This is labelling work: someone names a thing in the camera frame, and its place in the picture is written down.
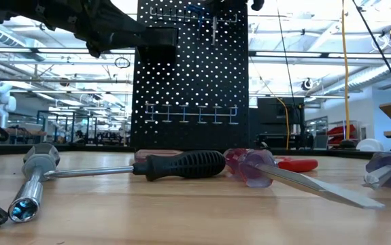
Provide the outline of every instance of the wooden table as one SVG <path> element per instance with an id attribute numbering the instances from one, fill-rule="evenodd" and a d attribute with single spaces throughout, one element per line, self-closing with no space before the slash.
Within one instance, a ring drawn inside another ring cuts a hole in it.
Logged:
<path id="1" fill-rule="evenodd" d="M 0 156 L 0 206 L 24 182 L 22 155 Z M 129 165 L 133 154 L 63 152 L 60 169 Z M 366 161 L 318 157 L 319 180 L 376 198 L 385 210 L 326 201 L 278 182 L 251 189 L 204 180 L 119 174 L 44 183 L 37 218 L 6 222 L 0 244 L 391 244 L 391 189 L 361 187 Z"/>

